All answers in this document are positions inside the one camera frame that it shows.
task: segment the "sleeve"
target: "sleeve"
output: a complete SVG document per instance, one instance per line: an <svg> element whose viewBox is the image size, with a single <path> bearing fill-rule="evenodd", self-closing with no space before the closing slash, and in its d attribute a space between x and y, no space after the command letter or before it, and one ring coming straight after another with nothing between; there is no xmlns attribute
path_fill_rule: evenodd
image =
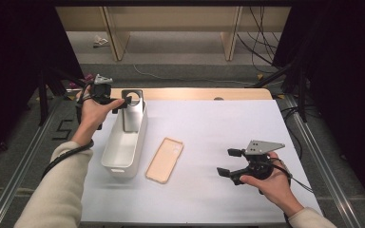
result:
<svg viewBox="0 0 365 228"><path fill-rule="evenodd" d="M334 224L312 208L306 207L289 218L293 228L334 228Z"/></svg>
<svg viewBox="0 0 365 228"><path fill-rule="evenodd" d="M79 147L65 142L52 154L53 161L68 150ZM82 194L93 151L72 155L53 167L42 179L15 227L78 227L82 215Z"/></svg>

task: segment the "gray floor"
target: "gray floor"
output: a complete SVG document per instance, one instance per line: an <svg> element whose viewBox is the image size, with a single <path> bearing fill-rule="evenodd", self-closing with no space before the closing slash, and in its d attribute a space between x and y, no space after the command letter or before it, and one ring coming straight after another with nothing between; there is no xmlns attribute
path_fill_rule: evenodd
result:
<svg viewBox="0 0 365 228"><path fill-rule="evenodd" d="M220 36L214 32L133 32L128 43L127 51L121 62L114 62L108 47L93 48L94 36L106 38L105 33L99 32L70 32L68 34L75 53L85 74L101 74L114 79L115 87L244 87L254 84L258 80L259 71L252 64L252 56L240 43L236 44L234 59L224 60ZM240 37L250 45L251 38L243 33ZM276 45L275 37L268 34L268 41ZM257 45L256 51L265 58L269 58L265 46ZM254 58L258 69L273 71L261 59ZM267 88L273 94L280 94L279 86L282 79L278 79ZM277 99L280 109L287 107L286 99ZM23 154L37 130L39 122L39 106L37 96L29 101L30 110L25 111L18 125L12 130L7 143L9 150L0 151L0 196L2 189L8 184L12 173L16 169ZM72 102L63 100L55 111L55 116L41 142L38 153L33 158L25 178L20 184L8 212L0 227L12 227L29 200L32 190L36 188L41 174L48 164L52 150L61 142L54 138L65 137L66 133L58 132L57 127L62 120L73 120L64 123L64 127L77 127ZM347 199L355 209L355 214L361 226L365 227L365 191L348 163L340 158L340 149L332 137L323 118L315 108L307 110L308 125L315 136L329 166L334 171L336 179L344 191ZM325 213L337 227L346 227L344 219L337 210L337 206L329 192L324 179L321 177L316 163L311 156L305 140L294 122L293 117L288 120L288 127L300 139L303 156L301 163L315 191L317 201ZM294 144L300 151L295 138ZM86 225L81 227L118 227L105 224Z"/></svg>

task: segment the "white tabletop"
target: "white tabletop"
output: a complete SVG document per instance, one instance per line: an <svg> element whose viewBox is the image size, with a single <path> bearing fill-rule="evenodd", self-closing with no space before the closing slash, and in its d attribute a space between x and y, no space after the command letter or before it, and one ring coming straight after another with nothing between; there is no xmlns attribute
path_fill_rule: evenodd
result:
<svg viewBox="0 0 365 228"><path fill-rule="evenodd" d="M294 177L310 186L275 101L146 101L148 125L138 174L114 179L101 165L116 115L108 114L93 136L82 199L82 222L163 225L261 225L284 222L276 205L258 189L236 186L218 175L246 167L245 158L228 148L246 148L251 140L284 143L277 151ZM184 143L166 184L144 172L164 137ZM314 194L292 181L292 190L308 207L319 207Z"/></svg>

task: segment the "white plastic bin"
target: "white plastic bin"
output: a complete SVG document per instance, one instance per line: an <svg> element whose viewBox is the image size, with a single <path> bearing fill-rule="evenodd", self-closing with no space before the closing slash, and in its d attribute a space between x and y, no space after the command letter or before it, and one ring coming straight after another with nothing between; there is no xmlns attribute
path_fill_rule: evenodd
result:
<svg viewBox="0 0 365 228"><path fill-rule="evenodd" d="M102 165L114 178L133 178L138 172L146 133L146 103L144 102L144 115L138 132L124 132L123 115L124 112L119 110L102 156Z"/></svg>

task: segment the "phone case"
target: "phone case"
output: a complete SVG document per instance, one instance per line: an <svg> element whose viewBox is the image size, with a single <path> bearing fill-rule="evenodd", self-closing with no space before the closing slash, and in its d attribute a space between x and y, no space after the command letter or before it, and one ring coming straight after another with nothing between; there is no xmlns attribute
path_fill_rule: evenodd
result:
<svg viewBox="0 0 365 228"><path fill-rule="evenodd" d="M166 183L182 151L183 142L164 138L146 170L146 177L159 183Z"/></svg>

